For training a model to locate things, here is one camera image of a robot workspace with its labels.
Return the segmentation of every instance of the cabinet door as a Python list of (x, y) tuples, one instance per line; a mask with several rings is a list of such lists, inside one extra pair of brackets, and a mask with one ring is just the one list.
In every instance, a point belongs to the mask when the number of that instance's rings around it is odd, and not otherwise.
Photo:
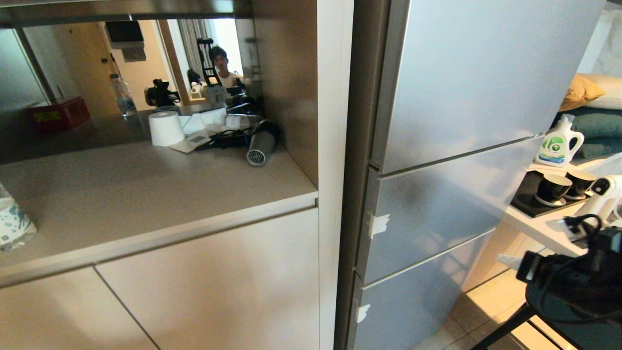
[(162, 349), (318, 349), (317, 209), (98, 265)]
[(347, 348), (409, 350), (436, 332), (489, 235), (377, 284), (355, 286), (356, 318), (350, 323)]
[(2, 349), (156, 348), (92, 268), (0, 290), (0, 315)]
[[(533, 138), (395, 176), (369, 172), (357, 274), (368, 285), (493, 229), (540, 145)], [(369, 233), (369, 215), (385, 217)]]

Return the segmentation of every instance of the tiled floor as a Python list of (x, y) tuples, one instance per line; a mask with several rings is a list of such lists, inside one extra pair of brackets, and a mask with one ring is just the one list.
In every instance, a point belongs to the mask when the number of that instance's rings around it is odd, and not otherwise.
[[(413, 350), (469, 350), (505, 322), (524, 303), (525, 284), (509, 270), (462, 295), (445, 324)], [(566, 349), (561, 337), (534, 317), (531, 319), (552, 339)], [(490, 350), (558, 350), (529, 323), (524, 323), (505, 336)]]

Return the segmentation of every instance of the silver refrigerator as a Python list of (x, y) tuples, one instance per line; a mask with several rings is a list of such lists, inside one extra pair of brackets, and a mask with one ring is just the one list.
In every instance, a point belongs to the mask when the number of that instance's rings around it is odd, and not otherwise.
[(355, 1), (336, 349), (442, 325), (604, 5)]

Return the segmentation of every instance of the detergent bottle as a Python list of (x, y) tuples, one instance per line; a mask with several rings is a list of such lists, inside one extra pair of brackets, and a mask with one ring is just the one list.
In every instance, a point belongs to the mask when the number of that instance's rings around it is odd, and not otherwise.
[[(570, 130), (575, 116), (563, 114), (555, 128), (549, 130), (534, 161), (564, 168), (583, 144), (583, 134)], [(570, 140), (577, 142), (570, 148)]]

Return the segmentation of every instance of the black tray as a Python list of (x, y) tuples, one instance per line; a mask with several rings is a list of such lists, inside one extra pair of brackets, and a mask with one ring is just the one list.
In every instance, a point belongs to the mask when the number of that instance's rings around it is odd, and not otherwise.
[(566, 205), (561, 207), (545, 206), (544, 204), (538, 202), (535, 198), (538, 185), (543, 178), (544, 175), (539, 171), (528, 171), (527, 174), (525, 174), (525, 178), (522, 180), (521, 185), (518, 186), (514, 198), (512, 198), (512, 206), (531, 217), (539, 217), (576, 203), (585, 202), (590, 198), (590, 195), (586, 194), (586, 198), (580, 201), (566, 198)]

